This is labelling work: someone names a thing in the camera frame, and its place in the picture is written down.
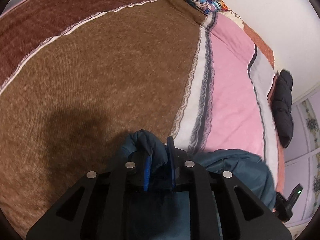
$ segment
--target bed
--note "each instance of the bed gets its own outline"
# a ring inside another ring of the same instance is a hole
[[[0,208],[20,236],[139,129],[190,154],[255,153],[282,192],[274,54],[230,8],[11,0],[0,33]]]

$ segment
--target black puffer jacket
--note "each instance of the black puffer jacket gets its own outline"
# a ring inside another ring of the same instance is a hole
[[[292,105],[292,76],[290,72],[282,70],[276,81],[272,114],[275,119],[280,143],[287,148],[293,135]]]

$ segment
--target black mount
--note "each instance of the black mount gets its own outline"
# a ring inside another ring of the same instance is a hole
[[[187,167],[185,151],[167,141],[172,168],[171,192],[188,191],[191,240],[291,240],[282,222],[236,177]],[[130,240],[130,193],[144,192],[146,157],[140,153],[112,172],[90,172],[73,185],[29,230],[26,240]]]

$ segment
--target silver screw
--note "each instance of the silver screw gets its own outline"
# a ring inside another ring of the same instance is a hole
[[[89,179],[93,179],[93,178],[95,178],[97,176],[97,173],[95,172],[95,171],[89,171],[88,173],[87,173],[87,178],[89,178]]]
[[[125,167],[128,168],[128,169],[132,169],[136,166],[136,164],[134,162],[127,162],[125,164]]]
[[[192,168],[193,166],[195,166],[195,163],[193,161],[186,161],[184,165],[186,167]]]
[[[232,177],[232,172],[231,171],[224,171],[222,173],[223,177],[230,179]]]

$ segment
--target pink blanket section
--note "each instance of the pink blanket section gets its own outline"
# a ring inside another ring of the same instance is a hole
[[[242,149],[264,157],[263,125],[248,65],[254,43],[222,14],[211,31],[212,129],[205,151]]]

